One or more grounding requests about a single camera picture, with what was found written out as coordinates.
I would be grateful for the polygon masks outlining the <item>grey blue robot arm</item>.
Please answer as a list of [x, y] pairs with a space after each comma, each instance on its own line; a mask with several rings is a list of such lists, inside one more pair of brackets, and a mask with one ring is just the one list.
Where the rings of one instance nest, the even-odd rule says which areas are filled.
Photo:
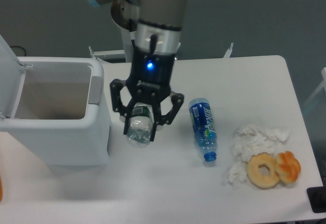
[[152, 107], [154, 141], [158, 126], [171, 124], [184, 96], [172, 92], [170, 80], [188, 0], [88, 0], [94, 6], [119, 4], [127, 27], [135, 31], [128, 79], [110, 84], [113, 110], [128, 129], [137, 103]]

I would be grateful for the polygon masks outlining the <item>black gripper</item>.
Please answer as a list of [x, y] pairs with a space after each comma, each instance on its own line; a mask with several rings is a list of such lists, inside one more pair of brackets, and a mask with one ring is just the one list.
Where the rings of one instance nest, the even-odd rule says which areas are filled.
[[[124, 119], [123, 134], [130, 127], [132, 110], [136, 103], [152, 106], [153, 126], [150, 141], [153, 142], [158, 126], [170, 125], [184, 103], [184, 95], [171, 92], [175, 54], [157, 54], [141, 50], [135, 46], [131, 63], [130, 75], [127, 80], [114, 79], [110, 83], [113, 111]], [[127, 106], [123, 105], [121, 90], [127, 87], [131, 99]], [[167, 97], [171, 98], [172, 108], [165, 115], [161, 114], [160, 104]]]

